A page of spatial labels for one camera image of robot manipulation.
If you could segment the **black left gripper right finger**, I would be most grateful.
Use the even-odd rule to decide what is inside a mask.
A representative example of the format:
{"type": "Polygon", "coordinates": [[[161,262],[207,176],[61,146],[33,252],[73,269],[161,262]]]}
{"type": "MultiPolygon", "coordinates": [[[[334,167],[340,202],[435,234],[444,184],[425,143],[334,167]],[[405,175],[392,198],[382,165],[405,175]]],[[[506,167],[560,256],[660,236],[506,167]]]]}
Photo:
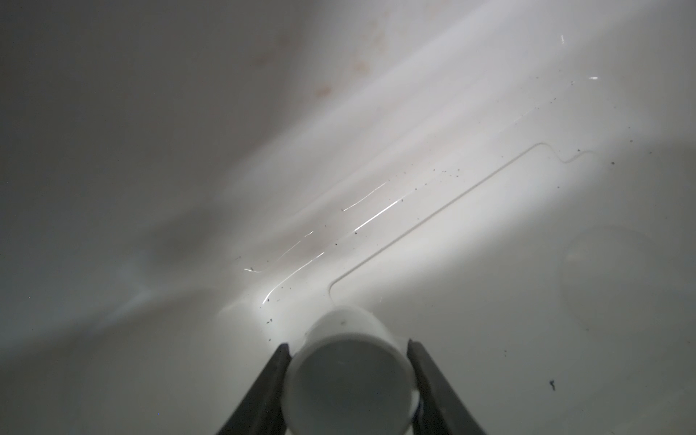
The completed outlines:
{"type": "Polygon", "coordinates": [[[410,339],[407,357],[413,366],[420,393],[411,425],[414,434],[486,434],[422,343],[410,339]]]}

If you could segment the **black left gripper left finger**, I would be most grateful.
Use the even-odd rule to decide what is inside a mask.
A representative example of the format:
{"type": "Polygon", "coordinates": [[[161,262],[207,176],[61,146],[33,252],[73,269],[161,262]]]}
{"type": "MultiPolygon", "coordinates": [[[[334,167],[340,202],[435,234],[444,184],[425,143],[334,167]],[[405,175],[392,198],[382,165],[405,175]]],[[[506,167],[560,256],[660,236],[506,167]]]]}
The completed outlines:
{"type": "Polygon", "coordinates": [[[291,359],[289,345],[279,344],[218,435],[286,434],[281,400],[291,359]]]}

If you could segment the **white plastic storage bin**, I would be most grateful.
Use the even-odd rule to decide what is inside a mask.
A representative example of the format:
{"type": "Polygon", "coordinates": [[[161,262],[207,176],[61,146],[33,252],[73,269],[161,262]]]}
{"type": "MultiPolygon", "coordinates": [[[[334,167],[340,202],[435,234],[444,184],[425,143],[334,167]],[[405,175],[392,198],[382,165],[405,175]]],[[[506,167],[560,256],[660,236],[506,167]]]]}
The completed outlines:
{"type": "Polygon", "coordinates": [[[489,434],[694,433],[694,2],[2,3],[2,433],[217,433],[338,306],[489,434]],[[572,317],[608,226],[678,324],[572,317]]]}

